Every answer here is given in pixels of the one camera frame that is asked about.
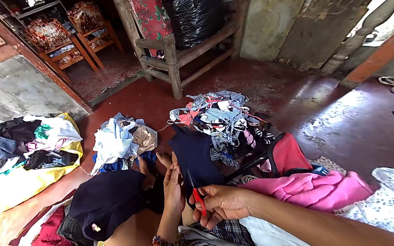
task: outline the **bracelet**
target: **bracelet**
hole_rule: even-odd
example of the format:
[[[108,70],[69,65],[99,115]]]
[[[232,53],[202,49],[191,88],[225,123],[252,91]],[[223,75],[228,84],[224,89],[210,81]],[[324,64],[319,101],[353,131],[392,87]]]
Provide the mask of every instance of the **bracelet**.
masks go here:
[[[161,237],[156,235],[153,237],[153,246],[175,246],[176,243],[166,243],[162,241]]]

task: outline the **yellow plastic bag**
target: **yellow plastic bag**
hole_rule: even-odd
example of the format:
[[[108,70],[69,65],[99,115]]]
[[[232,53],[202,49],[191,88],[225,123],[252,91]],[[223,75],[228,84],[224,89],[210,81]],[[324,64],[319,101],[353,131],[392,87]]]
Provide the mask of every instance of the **yellow plastic bag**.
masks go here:
[[[71,121],[77,132],[80,133],[77,125],[68,113],[60,114],[58,117]],[[80,158],[83,155],[80,141],[71,143],[64,148],[60,148],[60,150],[78,154],[78,159],[74,165],[31,170],[19,167],[8,175],[0,174],[0,213],[43,191],[46,187],[58,181],[63,175],[68,174],[80,165]]]

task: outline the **red bag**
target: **red bag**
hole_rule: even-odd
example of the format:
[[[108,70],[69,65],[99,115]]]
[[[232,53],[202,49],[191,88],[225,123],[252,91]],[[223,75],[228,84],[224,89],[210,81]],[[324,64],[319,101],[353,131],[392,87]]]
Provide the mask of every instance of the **red bag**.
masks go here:
[[[310,165],[294,136],[290,133],[280,134],[267,151],[271,165],[271,174],[275,177],[290,176],[293,173],[311,172]]]

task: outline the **black plastic bag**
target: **black plastic bag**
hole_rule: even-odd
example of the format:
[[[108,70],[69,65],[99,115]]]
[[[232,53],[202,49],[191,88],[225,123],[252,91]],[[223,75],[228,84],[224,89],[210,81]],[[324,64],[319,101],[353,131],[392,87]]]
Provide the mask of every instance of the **black plastic bag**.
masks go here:
[[[224,25],[223,0],[163,0],[179,50],[211,37]]]

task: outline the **wooden chair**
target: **wooden chair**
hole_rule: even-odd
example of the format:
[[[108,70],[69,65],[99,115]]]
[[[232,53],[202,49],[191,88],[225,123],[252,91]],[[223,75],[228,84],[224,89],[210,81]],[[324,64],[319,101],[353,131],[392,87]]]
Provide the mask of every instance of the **wooden chair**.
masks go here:
[[[224,27],[200,44],[182,51],[176,50],[176,42],[173,35],[167,35],[160,40],[141,38],[136,24],[138,20],[132,10],[130,2],[128,0],[114,0],[114,2],[123,25],[126,28],[130,42],[135,50],[135,54],[139,58],[141,68],[145,72],[146,79],[151,81],[153,79],[152,76],[155,76],[170,83],[176,100],[180,100],[183,97],[182,88],[191,81],[195,80],[227,57],[239,56],[244,20],[250,0],[234,0],[230,2],[230,7],[233,9],[234,14]],[[229,36],[233,36],[233,42],[232,47],[228,51],[212,60],[184,81],[180,81],[179,68],[201,56]],[[156,59],[146,56],[144,48],[163,50],[165,59]]]
[[[75,36],[70,35],[57,19],[52,18],[48,21],[35,19],[25,28],[24,32],[37,48],[39,55],[67,82],[71,83],[62,69],[83,59],[86,59],[95,72],[99,72]],[[49,56],[50,53],[71,44],[74,47],[70,50],[54,57]]]
[[[96,52],[115,43],[119,51],[124,54],[124,49],[119,42],[112,25],[101,15],[98,6],[93,3],[79,2],[68,10],[68,18],[77,30],[77,36],[86,50],[91,54],[102,70],[105,70],[103,63],[96,55]],[[105,28],[105,31],[91,40],[88,36]]]

